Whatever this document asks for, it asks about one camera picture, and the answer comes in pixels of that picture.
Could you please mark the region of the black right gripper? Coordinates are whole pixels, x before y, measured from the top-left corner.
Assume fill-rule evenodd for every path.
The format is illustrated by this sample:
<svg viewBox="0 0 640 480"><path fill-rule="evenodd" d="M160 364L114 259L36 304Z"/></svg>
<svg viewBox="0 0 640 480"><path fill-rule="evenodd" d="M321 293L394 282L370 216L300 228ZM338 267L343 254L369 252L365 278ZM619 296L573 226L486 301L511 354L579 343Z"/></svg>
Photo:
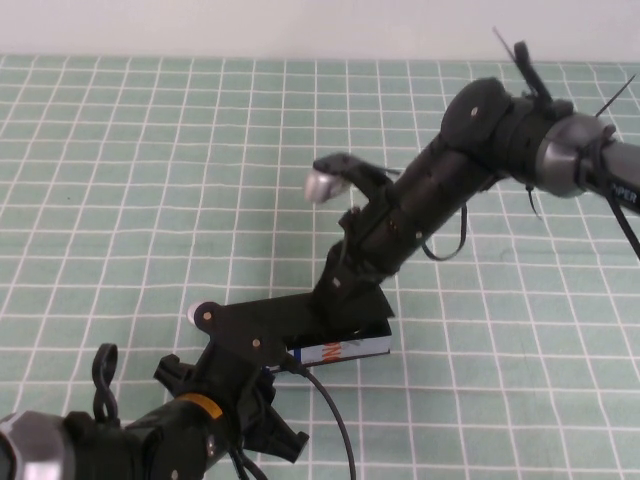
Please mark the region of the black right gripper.
<svg viewBox="0 0 640 480"><path fill-rule="evenodd" d="M365 258L361 237L367 223L360 207L348 209L339 225L344 236L328 251L310 305L328 328L359 331L394 316L381 289L388 273Z"/></svg>

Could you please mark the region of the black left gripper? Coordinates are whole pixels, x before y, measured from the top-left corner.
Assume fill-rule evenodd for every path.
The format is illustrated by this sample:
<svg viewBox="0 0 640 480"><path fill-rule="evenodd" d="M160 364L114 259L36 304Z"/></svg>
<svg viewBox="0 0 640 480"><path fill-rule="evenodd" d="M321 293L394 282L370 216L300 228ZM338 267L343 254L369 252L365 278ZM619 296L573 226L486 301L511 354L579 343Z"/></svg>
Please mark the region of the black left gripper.
<svg viewBox="0 0 640 480"><path fill-rule="evenodd" d="M272 406L273 375L210 340L195 366L175 354L163 356L153 375L178 398L207 394L228 416L244 450L297 462L309 436L295 432Z"/></svg>

